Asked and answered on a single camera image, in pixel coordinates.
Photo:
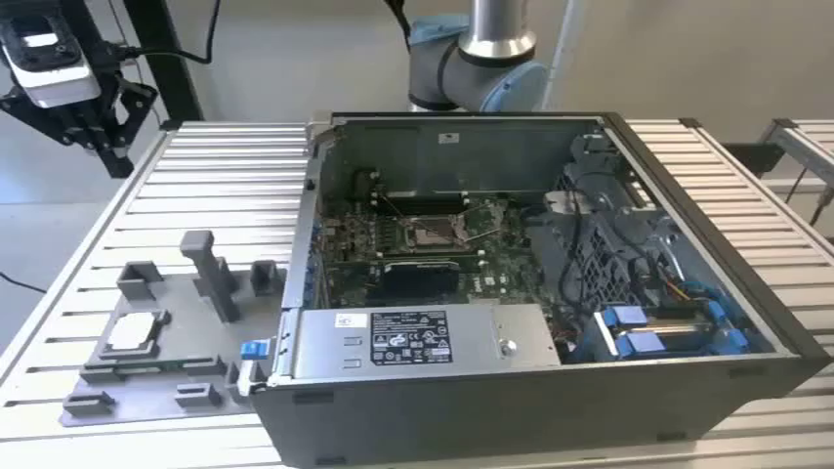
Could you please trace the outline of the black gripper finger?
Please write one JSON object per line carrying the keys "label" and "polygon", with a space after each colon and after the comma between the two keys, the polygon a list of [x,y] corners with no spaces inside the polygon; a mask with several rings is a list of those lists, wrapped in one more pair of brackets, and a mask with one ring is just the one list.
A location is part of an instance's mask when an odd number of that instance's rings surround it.
{"label": "black gripper finger", "polygon": [[114,179],[126,179],[135,165],[129,149],[158,98],[158,91],[149,85],[130,81],[122,72],[103,76],[99,124],[103,140],[97,153]]}
{"label": "black gripper finger", "polygon": [[31,101],[22,88],[14,88],[2,97],[2,110],[59,144],[78,144],[89,150],[98,149],[82,104],[43,108]]}

